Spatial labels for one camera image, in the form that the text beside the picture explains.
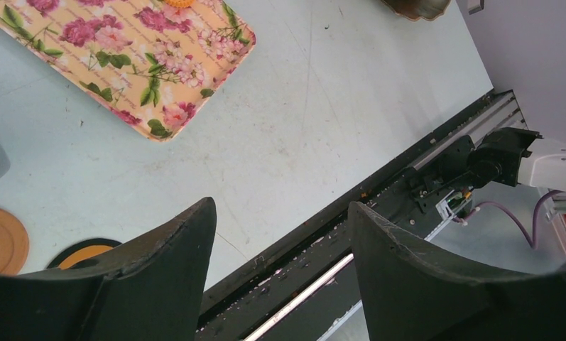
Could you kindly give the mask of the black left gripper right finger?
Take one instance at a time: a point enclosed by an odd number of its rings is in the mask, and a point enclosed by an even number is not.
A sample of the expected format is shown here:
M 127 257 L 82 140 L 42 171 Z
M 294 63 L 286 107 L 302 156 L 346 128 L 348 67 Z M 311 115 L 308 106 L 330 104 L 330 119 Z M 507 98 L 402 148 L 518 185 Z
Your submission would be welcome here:
M 348 209 L 372 340 L 566 340 L 566 269 L 533 275 L 473 261 Z

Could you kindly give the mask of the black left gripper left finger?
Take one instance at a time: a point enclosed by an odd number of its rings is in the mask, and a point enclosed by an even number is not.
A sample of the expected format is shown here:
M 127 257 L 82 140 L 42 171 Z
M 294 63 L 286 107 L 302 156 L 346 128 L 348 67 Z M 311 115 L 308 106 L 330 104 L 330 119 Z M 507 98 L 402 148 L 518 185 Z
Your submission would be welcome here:
M 0 340 L 192 340 L 216 226 L 205 197 L 70 269 L 0 275 Z

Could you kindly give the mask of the floral rectangular tray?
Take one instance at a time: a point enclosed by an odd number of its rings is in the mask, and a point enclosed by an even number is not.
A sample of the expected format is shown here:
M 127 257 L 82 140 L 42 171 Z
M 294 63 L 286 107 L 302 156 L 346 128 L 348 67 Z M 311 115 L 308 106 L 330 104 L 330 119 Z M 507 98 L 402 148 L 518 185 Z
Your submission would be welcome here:
M 0 28 L 155 141 L 179 134 L 256 44 L 224 1 L 0 1 Z

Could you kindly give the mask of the three tier black cake stand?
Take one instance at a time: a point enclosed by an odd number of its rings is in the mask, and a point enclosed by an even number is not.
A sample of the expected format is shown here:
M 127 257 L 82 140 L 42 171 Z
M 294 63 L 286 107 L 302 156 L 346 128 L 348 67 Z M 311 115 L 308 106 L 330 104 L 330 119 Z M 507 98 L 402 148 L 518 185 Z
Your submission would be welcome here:
M 409 21 L 434 21 L 442 16 L 450 0 L 381 0 L 381 2 L 395 14 Z

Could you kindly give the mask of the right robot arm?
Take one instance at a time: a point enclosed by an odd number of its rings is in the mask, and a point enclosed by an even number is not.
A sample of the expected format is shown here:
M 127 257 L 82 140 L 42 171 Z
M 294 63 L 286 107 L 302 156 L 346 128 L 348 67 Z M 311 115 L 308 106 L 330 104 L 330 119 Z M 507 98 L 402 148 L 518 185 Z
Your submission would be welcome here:
M 426 203 L 492 182 L 566 192 L 566 143 L 511 127 L 490 132 L 478 145 L 464 135 L 418 166 L 408 185 L 411 195 Z

